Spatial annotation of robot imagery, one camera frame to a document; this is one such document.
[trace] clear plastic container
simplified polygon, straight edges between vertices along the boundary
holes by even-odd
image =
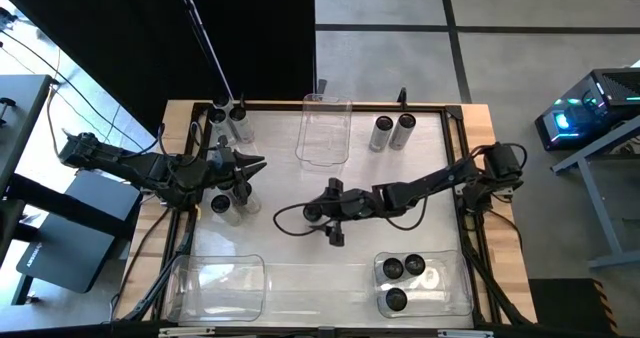
[[[265,270],[257,255],[182,256],[171,267],[166,319],[175,323],[253,321],[262,313]]]
[[[350,133],[350,100],[308,94],[302,101],[296,156],[303,168],[343,164],[349,159]]]
[[[424,259],[425,269],[419,275],[411,274],[405,264],[411,254]],[[399,278],[390,279],[384,274],[383,265],[389,258],[402,262],[404,270]],[[473,308],[469,275],[457,251],[380,253],[374,261],[374,282],[378,309],[387,318],[466,316]],[[406,295],[406,306],[397,311],[386,300],[394,288]]]

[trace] desk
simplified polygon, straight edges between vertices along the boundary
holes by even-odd
[[[189,119],[194,101],[170,101],[165,112],[164,122],[166,124],[164,142],[167,151],[182,152],[187,138]],[[254,102],[255,104],[268,104],[268,102]],[[384,108],[386,103],[377,103]],[[466,139],[470,148],[482,144],[492,144],[495,142],[493,127],[488,106],[486,105],[462,105],[464,115],[464,125]],[[454,151],[457,158],[460,157],[461,147],[458,137],[453,137]],[[494,201],[495,211],[513,219],[511,208],[508,204]],[[149,227],[162,214],[164,208],[156,200],[151,200],[144,205],[141,210],[135,235],[132,242],[132,249],[129,256],[132,257]],[[151,235],[143,251],[140,254],[136,265],[127,282],[118,308],[117,316],[123,316],[129,312],[144,295],[151,283],[157,276],[162,262],[165,241],[167,237],[169,222],[165,220]],[[489,257],[493,274],[510,300],[516,305],[521,313],[528,319],[535,321],[535,311],[529,290],[522,254],[520,252],[518,237],[511,227],[492,217],[485,215],[485,233],[488,246]],[[489,304],[486,290],[481,280],[476,277],[478,285],[478,296],[480,310],[486,319],[490,318]]]

